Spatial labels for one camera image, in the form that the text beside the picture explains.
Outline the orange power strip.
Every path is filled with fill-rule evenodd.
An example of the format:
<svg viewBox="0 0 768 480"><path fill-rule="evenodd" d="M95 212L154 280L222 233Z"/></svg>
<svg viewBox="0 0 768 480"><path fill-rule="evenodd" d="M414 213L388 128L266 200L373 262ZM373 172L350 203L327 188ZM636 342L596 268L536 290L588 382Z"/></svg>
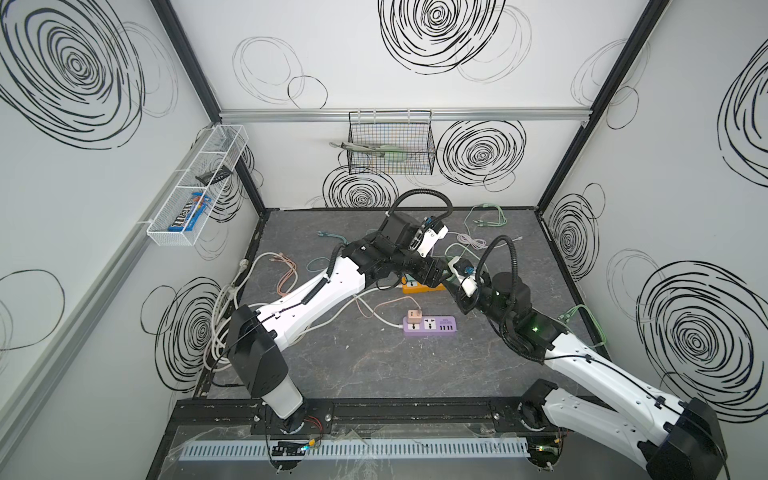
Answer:
<svg viewBox="0 0 768 480"><path fill-rule="evenodd" d="M446 290L446 287L442 284L438 285L437 287L429 287L415 280L403 280L400 287L403 293L406 295L432 293Z"/></svg>

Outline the pink plug adapter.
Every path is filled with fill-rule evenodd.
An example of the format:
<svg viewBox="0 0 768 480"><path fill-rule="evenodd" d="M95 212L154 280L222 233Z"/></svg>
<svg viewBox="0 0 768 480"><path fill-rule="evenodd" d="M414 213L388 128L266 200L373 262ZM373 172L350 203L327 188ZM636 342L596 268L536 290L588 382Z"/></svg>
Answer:
<svg viewBox="0 0 768 480"><path fill-rule="evenodd" d="M407 313L407 322L409 324L417 324L422 321L422 312L420 310L414 309L409 310Z"/></svg>

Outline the purple power strip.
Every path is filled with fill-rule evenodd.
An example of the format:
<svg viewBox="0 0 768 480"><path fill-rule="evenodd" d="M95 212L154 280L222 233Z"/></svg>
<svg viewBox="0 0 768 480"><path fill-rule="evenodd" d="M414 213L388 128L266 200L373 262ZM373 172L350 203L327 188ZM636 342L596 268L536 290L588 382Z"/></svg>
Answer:
<svg viewBox="0 0 768 480"><path fill-rule="evenodd" d="M458 330L453 316L422 317L419 323L410 322L405 317L402 326L405 337L448 337Z"/></svg>

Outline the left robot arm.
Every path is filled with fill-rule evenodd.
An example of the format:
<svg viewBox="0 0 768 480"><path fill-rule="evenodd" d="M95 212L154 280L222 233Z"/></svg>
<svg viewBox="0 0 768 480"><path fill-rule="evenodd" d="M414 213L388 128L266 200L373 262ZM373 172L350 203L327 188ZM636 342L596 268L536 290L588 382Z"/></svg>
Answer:
<svg viewBox="0 0 768 480"><path fill-rule="evenodd" d="M448 278L447 263L431 255L449 228L450 211L418 220L388 211L380 227L334 248L325 271L286 297L236 309L229 322L223 357L250 396L271 408L285 424L301 422L304 396L290 378L283 351L331 308L392 274L408 275L436 287Z"/></svg>

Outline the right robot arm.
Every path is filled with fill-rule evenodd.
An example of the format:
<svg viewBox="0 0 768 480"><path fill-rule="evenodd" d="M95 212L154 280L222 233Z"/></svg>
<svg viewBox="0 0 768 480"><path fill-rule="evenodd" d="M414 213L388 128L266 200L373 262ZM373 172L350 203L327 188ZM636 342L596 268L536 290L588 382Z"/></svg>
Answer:
<svg viewBox="0 0 768 480"><path fill-rule="evenodd" d="M534 309L525 284L510 272L490 278L454 269L443 283L463 312L484 314L514 353L570 378L598 399L592 403L538 380L518 406L526 428L579 433L632 460L653 479L729 475L720 423L707 403L684 401L615 365Z"/></svg>

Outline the metal tongs in basket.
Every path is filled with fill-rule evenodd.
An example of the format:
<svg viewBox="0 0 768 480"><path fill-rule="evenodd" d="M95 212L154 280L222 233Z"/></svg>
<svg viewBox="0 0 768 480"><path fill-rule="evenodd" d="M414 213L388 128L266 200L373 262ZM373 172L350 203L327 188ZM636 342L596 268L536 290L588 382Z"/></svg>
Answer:
<svg viewBox="0 0 768 480"><path fill-rule="evenodd" d="M333 148L342 149L347 152L360 153L369 157L380 158L387 162L404 162L409 155L405 148L390 144L330 142L329 145Z"/></svg>

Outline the black remote control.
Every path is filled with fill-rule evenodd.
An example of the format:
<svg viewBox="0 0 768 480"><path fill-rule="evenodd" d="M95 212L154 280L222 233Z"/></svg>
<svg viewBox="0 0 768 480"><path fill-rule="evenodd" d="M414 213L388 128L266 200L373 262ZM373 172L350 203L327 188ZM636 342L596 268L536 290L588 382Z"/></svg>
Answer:
<svg viewBox="0 0 768 480"><path fill-rule="evenodd" d="M202 186L208 187L228 179L231 175L232 175L232 171L226 165L222 165L217 169L213 169L213 170L204 172L200 175L196 175L195 179Z"/></svg>

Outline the blue candy packet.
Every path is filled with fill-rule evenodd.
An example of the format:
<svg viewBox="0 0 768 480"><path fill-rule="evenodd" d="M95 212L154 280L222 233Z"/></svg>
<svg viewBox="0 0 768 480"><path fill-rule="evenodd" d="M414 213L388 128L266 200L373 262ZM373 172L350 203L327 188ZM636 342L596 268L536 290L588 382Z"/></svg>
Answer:
<svg viewBox="0 0 768 480"><path fill-rule="evenodd" d="M189 232L195 228L200 216L207 210L210 197L200 192L192 193L178 215L167 227L168 232Z"/></svg>

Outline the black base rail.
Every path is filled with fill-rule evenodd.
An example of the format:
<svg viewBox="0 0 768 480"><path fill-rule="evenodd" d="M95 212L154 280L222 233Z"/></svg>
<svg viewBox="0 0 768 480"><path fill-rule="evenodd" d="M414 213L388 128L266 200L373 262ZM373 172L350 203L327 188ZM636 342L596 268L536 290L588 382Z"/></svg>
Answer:
<svg viewBox="0 0 768 480"><path fill-rule="evenodd" d="M308 398L283 420L260 400L188 399L176 403L172 426L248 426L291 434L302 424L329 433L341 425L485 423L498 432L556 430L520 397Z"/></svg>

